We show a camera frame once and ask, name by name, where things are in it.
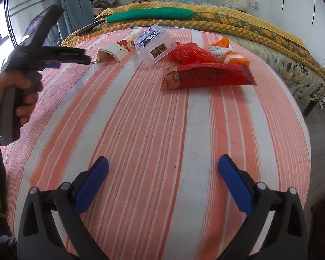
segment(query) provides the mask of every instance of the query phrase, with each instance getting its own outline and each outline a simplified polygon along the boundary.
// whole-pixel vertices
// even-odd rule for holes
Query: wooden bed leg
[[[303,116],[307,117],[310,112],[315,108],[315,106],[318,104],[318,101],[310,101],[306,109],[303,111]]]

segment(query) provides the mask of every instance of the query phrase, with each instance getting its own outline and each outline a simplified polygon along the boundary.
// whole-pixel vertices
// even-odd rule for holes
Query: bed
[[[311,102],[304,115],[319,103],[325,104],[325,68],[310,55],[305,44],[296,36],[264,20],[245,13],[248,0],[150,0],[110,8],[97,19],[104,22],[89,34],[75,34],[63,41],[63,46],[74,46],[99,34],[129,27],[177,26],[212,31],[227,36],[262,58],[283,79],[295,98],[306,98]],[[194,12],[190,20],[136,19],[107,23],[111,14],[134,8],[181,7]]]
[[[76,47],[95,59],[100,48],[142,30],[99,34]],[[212,32],[167,30],[175,41],[206,49],[221,39]],[[55,189],[99,155],[108,158],[109,175],[81,218],[113,260],[216,259],[244,220],[217,175],[224,153],[256,182],[281,191],[295,187],[304,205],[310,176],[304,118],[277,74],[231,45],[250,61],[257,86],[164,90],[163,71],[175,62],[165,57],[148,66],[134,50],[121,62],[45,69],[30,122],[18,141],[2,148],[14,235],[30,187]]]

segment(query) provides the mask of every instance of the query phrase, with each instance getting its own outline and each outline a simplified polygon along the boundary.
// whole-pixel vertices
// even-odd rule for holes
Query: dotted yellow fabric
[[[233,10],[233,9],[226,8],[226,7],[220,7],[220,6],[188,5],[188,4],[181,4],[181,3],[163,2],[163,1],[131,3],[128,5],[117,7],[117,8],[105,9],[101,14],[99,14],[96,17],[96,19],[101,19],[101,18],[105,17],[106,15],[111,15],[114,13],[128,11],[133,8],[143,9],[143,8],[157,8],[157,7],[187,8],[194,12],[212,12],[212,13],[218,13],[218,14],[222,14],[222,15],[233,16],[234,18],[239,18],[246,22],[250,22],[255,26],[260,26],[262,28],[271,30],[274,33],[277,33],[280,36],[286,38],[287,40],[289,40],[293,43],[296,43],[297,45],[307,49],[306,45],[303,43],[303,41],[300,38],[296,37],[295,35],[293,35],[289,32],[286,32],[285,30],[281,29],[280,27],[278,27],[274,24],[271,24],[267,21],[259,19],[256,16],[252,16],[252,15],[246,14],[241,11]]]
[[[84,35],[81,37],[75,37],[74,39],[70,41],[62,42],[62,46],[65,47],[74,47],[75,45],[88,40],[90,38],[99,36],[101,34],[105,34],[108,32],[113,32],[117,30],[127,29],[129,27],[149,27],[154,24],[160,25],[160,26],[174,26],[174,27],[182,27],[182,28],[191,28],[191,29],[198,29],[198,30],[205,30],[205,31],[214,31],[214,32],[220,32],[220,33],[227,33],[235,36],[239,36],[251,41],[258,42],[260,44],[264,44],[280,53],[283,53],[284,55],[297,60],[301,62],[302,64],[306,65],[307,67],[314,70],[322,79],[325,80],[325,70],[318,69],[314,65],[307,62],[305,59],[301,58],[299,55],[291,52],[290,50],[278,45],[277,43],[260,36],[256,33],[250,32],[248,30],[234,27],[227,24],[221,24],[221,23],[215,23],[215,22],[206,22],[206,21],[182,21],[182,20],[148,20],[148,21],[138,21],[138,22],[131,22],[131,23],[125,23],[120,24],[118,26],[113,26],[110,28],[106,28],[88,35]]]

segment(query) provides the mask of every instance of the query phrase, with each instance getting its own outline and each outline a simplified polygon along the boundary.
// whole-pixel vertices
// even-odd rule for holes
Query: silver screw
[[[297,189],[295,189],[294,187],[291,187],[289,189],[289,191],[292,193],[292,194],[297,194]]]
[[[60,188],[62,190],[67,190],[70,186],[71,186],[71,184],[69,182],[64,182],[61,184]]]
[[[35,194],[37,193],[37,187],[32,187],[29,191],[30,194]]]
[[[263,182],[259,182],[259,183],[257,183],[257,187],[258,187],[259,189],[261,189],[261,190],[264,190],[264,189],[267,188],[266,184],[263,183]]]

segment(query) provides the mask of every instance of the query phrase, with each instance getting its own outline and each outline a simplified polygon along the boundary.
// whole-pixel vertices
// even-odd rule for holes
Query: blue curtain
[[[65,9],[58,20],[62,40],[77,29],[95,22],[90,0],[54,0],[54,3]]]

